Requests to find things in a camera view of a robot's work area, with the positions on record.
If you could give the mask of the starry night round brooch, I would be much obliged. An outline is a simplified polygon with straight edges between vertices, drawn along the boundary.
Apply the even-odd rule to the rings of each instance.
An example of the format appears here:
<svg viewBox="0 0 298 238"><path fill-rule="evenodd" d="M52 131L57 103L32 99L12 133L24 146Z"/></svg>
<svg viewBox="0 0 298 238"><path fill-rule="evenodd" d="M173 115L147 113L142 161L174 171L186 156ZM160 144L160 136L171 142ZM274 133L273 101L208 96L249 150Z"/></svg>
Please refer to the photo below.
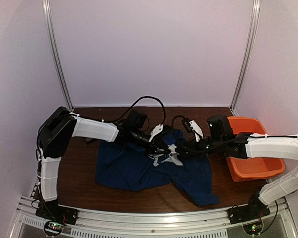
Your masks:
<svg viewBox="0 0 298 238"><path fill-rule="evenodd" d="M176 154L176 155L178 154L176 152L176 149L177 149L176 145L170 145L168 149L170 150L170 154Z"/></svg>

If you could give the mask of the navy white clothing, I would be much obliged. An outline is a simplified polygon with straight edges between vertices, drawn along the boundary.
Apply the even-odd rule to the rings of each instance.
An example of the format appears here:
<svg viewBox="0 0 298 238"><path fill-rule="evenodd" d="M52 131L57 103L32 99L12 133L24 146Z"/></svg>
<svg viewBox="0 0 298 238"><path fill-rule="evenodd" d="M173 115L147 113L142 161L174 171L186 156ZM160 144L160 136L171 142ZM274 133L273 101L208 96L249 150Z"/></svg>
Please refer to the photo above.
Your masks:
<svg viewBox="0 0 298 238"><path fill-rule="evenodd" d="M173 183L197 206L215 205L208 158L185 159L171 155L145 155L141 146L102 141L98 148L95 182L115 189L142 191Z"/></svg>

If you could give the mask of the black brooch display box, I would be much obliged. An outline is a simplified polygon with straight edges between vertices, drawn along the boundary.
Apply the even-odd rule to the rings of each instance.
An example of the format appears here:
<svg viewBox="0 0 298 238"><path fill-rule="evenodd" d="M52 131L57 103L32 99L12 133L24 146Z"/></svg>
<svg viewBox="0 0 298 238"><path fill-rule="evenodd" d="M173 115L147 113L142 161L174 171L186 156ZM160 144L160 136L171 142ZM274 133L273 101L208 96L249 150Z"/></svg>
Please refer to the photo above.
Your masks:
<svg viewBox="0 0 298 238"><path fill-rule="evenodd" d="M85 140L86 145L97 141L97 139L94 139L94 138L85 138L84 140Z"/></svg>

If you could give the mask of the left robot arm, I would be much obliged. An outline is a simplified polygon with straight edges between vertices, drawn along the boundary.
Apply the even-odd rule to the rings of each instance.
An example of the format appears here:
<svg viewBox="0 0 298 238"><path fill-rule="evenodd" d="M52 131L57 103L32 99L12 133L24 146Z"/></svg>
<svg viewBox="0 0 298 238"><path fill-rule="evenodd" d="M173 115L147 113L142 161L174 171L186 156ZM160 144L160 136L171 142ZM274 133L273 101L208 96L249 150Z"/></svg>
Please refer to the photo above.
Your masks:
<svg viewBox="0 0 298 238"><path fill-rule="evenodd" d="M58 205L58 171L62 157L75 137L133 143L144 147L148 155L170 154L171 150L162 138L165 126L161 123L147 134L142 131L147 120L145 113L136 110L131 110L127 117L106 121L83 117L65 107L58 107L40 126L36 139L39 211L50 220L57 220L63 214Z"/></svg>

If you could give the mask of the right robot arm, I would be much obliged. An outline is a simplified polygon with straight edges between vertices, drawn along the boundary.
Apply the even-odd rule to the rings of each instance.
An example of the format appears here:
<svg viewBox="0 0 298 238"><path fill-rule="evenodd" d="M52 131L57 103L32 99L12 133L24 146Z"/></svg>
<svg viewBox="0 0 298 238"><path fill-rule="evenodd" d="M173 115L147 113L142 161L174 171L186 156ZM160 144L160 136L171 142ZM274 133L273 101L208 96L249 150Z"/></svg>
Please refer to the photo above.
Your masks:
<svg viewBox="0 0 298 238"><path fill-rule="evenodd" d="M268 135L252 132L235 134L229 119L224 115L207 118L210 136L204 138L201 128L195 121L185 116L182 125L195 138L186 142L176 142L175 151L187 158L202 154L223 152L227 156L239 159L282 158L298 161L298 134ZM263 186L245 206L245 215L255 219L269 204L298 191L298 165L279 179Z"/></svg>

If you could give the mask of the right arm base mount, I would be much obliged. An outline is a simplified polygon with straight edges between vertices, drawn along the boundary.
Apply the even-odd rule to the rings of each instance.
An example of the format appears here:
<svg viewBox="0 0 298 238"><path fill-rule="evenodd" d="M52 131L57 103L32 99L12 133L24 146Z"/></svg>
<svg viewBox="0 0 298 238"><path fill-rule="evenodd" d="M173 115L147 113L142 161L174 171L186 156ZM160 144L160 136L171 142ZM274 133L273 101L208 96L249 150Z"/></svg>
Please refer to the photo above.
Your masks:
<svg viewBox="0 0 298 238"><path fill-rule="evenodd" d="M227 210L227 213L230 223L237 224L270 215L270 210L266 206L247 204L243 206L233 206Z"/></svg>

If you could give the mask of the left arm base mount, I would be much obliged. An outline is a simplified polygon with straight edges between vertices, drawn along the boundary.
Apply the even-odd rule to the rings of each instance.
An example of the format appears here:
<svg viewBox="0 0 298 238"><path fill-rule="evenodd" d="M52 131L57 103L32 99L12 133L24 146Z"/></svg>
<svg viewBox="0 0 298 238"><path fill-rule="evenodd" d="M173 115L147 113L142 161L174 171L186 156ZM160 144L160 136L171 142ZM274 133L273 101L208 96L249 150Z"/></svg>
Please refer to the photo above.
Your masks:
<svg viewBox="0 0 298 238"><path fill-rule="evenodd" d="M59 206L56 209L37 208L35 215L46 220L56 221L66 225L75 225L78 218L78 210Z"/></svg>

